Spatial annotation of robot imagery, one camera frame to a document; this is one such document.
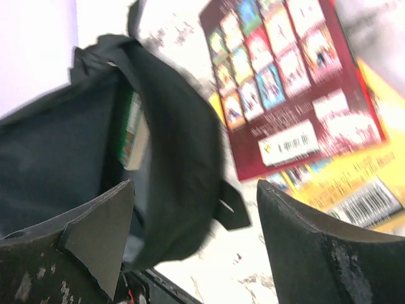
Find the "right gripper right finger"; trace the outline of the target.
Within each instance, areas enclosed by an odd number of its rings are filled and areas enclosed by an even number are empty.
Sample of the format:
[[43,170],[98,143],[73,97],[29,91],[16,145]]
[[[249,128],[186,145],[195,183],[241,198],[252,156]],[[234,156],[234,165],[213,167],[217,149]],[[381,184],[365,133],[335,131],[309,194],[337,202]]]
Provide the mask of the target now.
[[356,227],[257,184],[279,303],[404,303],[404,238]]

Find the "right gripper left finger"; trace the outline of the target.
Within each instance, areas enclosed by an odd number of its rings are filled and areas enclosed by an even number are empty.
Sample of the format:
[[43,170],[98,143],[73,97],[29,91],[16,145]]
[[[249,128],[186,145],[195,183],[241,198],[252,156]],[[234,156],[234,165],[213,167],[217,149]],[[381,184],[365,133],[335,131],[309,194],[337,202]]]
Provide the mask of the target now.
[[1,239],[1,303],[112,303],[134,183]]

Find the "black student backpack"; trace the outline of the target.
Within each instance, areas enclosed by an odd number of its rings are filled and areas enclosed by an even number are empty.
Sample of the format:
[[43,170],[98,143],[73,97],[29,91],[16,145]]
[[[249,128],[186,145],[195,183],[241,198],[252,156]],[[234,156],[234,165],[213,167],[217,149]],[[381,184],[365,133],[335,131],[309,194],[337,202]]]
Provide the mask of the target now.
[[183,75],[127,35],[76,48],[70,85],[1,119],[1,235],[82,206],[131,180],[123,262],[144,270],[193,255],[218,221],[251,223],[223,178],[221,123]]

